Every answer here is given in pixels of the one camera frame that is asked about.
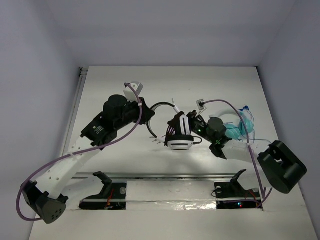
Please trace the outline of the white black headphones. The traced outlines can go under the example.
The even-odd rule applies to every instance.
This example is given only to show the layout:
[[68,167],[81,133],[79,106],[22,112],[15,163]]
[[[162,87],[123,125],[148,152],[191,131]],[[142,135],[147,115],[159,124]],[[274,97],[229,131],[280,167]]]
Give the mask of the white black headphones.
[[154,138],[154,142],[157,142],[158,144],[164,144],[165,147],[168,147],[174,151],[189,150],[194,145],[199,145],[203,142],[201,137],[192,136],[188,117],[183,111],[180,111],[173,99],[172,103],[164,101],[158,102],[154,104],[151,109],[156,111],[162,106],[171,107],[176,115],[167,123],[168,127],[164,136],[158,136],[153,132],[151,120],[146,124],[149,133]]

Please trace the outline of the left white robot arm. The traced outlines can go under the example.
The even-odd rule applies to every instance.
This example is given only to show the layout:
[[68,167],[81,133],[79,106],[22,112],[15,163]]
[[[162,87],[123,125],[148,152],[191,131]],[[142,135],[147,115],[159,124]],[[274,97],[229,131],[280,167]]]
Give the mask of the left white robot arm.
[[66,210],[69,197],[63,190],[73,176],[103,149],[124,140],[154,115],[138,95],[132,99],[110,96],[68,153],[41,166],[21,184],[15,202],[18,216],[26,222],[55,222]]

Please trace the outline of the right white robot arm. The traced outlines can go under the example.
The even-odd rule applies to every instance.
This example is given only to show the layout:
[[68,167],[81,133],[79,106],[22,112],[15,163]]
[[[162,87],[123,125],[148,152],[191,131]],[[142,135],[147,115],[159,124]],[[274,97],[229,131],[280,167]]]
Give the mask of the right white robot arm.
[[187,117],[192,132],[210,143],[209,149],[215,157],[253,164],[254,172],[233,181],[231,192],[241,197],[249,189],[258,187],[289,194],[308,171],[303,162],[282,141],[275,140],[262,149],[257,143],[239,140],[228,133],[230,126],[221,119],[224,115],[237,116],[239,135],[249,134],[249,120],[239,110],[222,110],[211,115],[208,121],[204,121],[196,111],[189,112]]

